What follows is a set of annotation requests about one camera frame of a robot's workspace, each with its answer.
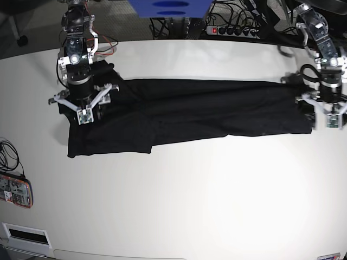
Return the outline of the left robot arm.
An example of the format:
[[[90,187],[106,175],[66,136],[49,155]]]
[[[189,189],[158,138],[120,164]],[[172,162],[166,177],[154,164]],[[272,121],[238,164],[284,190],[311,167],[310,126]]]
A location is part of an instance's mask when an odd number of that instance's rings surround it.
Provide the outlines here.
[[[300,22],[296,29],[303,35],[303,47],[314,60],[315,65],[304,64],[300,67],[300,76],[304,81],[318,84],[318,88],[308,88],[296,97],[303,113],[315,127],[316,114],[325,115],[327,128],[343,129],[346,126],[346,52],[337,48],[329,35],[329,25],[325,17],[316,12],[317,5],[310,1],[301,1],[291,10]]]

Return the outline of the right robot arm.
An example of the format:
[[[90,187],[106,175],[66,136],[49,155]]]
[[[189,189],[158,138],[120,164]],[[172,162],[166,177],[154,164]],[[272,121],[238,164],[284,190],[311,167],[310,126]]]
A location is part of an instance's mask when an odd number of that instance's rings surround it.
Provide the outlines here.
[[[99,48],[99,35],[93,28],[95,16],[87,10],[85,1],[66,3],[68,9],[61,20],[66,40],[56,62],[57,81],[64,89],[48,103],[57,103],[61,114],[84,125],[101,118],[101,106],[111,103],[110,91],[119,87],[110,82],[100,86],[94,82],[95,76],[110,72],[113,65],[92,68]]]

